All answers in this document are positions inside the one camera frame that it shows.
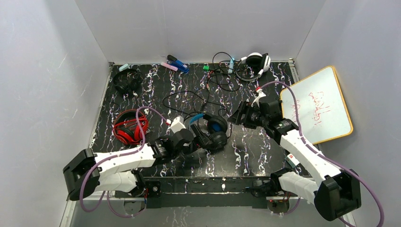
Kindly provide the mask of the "blue black headphones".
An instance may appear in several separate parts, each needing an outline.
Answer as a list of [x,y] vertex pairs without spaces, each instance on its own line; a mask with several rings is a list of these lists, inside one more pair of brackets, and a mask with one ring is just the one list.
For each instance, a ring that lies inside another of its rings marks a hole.
[[[173,96],[190,96],[192,105],[186,110],[183,106],[173,106],[169,99]],[[224,114],[228,109],[224,104],[210,101],[210,92],[203,95],[202,89],[173,92],[162,99],[162,105],[172,111],[183,114],[183,122],[189,120],[188,127],[194,134],[194,145],[199,148],[216,151],[222,150],[231,135]]]

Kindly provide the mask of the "red headphones with cable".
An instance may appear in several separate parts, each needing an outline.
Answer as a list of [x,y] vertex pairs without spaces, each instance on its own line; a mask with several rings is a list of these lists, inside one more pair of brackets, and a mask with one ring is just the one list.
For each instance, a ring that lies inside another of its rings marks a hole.
[[124,145],[138,145],[143,140],[136,115],[135,109],[125,110],[114,121],[113,134]]

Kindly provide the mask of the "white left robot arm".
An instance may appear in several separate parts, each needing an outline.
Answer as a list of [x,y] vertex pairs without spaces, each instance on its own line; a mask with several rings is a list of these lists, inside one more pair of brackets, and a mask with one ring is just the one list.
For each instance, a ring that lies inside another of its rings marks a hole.
[[109,153],[95,153],[91,148],[80,151],[64,168],[68,198],[78,201],[94,192],[142,191],[145,181],[138,169],[169,163],[190,151],[194,136],[182,116],[174,118],[170,134],[145,143],[143,147]]

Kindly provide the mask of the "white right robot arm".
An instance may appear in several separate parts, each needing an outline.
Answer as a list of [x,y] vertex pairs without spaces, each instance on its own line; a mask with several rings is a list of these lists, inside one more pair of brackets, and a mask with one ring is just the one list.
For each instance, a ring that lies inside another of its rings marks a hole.
[[324,160],[322,153],[301,133],[301,126],[284,118],[281,100],[269,101],[258,89],[252,102],[242,101],[228,122],[249,129],[262,127],[269,138],[293,155],[309,172],[312,179],[299,176],[291,168],[272,174],[249,190],[292,192],[312,203],[327,221],[333,221],[361,207],[360,183],[357,174],[347,172]]

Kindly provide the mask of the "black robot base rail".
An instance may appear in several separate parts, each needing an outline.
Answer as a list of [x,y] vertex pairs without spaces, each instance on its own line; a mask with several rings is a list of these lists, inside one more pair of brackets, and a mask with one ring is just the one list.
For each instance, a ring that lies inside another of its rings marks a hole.
[[268,177],[146,177],[148,208],[251,207],[265,209],[283,195],[269,192]]

